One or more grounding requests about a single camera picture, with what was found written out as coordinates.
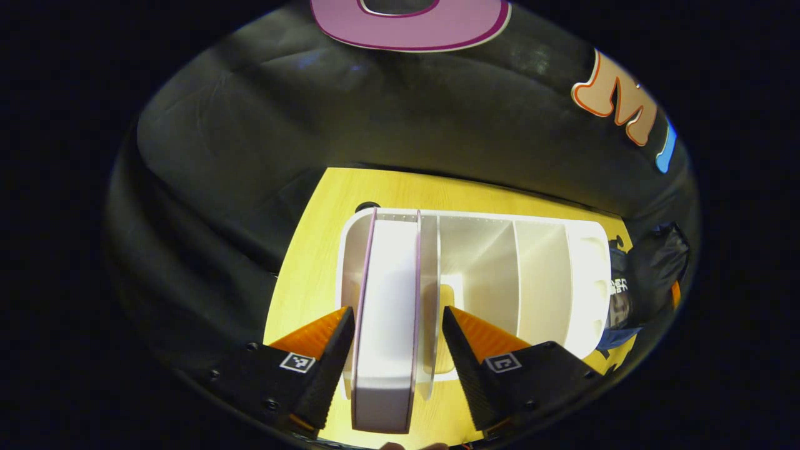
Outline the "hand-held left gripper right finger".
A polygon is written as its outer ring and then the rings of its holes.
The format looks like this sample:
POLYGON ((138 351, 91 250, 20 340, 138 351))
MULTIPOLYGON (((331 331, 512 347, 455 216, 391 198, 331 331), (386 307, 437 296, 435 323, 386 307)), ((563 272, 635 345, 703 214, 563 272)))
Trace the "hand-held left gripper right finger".
POLYGON ((582 402, 601 375, 552 340, 528 344, 447 306, 442 331, 474 427, 486 435, 539 428, 582 402))

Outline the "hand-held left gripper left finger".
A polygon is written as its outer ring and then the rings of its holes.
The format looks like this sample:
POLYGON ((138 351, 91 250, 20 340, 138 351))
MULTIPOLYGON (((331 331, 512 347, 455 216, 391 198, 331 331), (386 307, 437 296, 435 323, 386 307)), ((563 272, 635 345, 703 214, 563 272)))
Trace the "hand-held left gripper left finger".
POLYGON ((250 342, 209 371, 209 390, 238 412, 285 433, 316 438, 326 427, 354 339, 341 307, 270 345, 250 342))

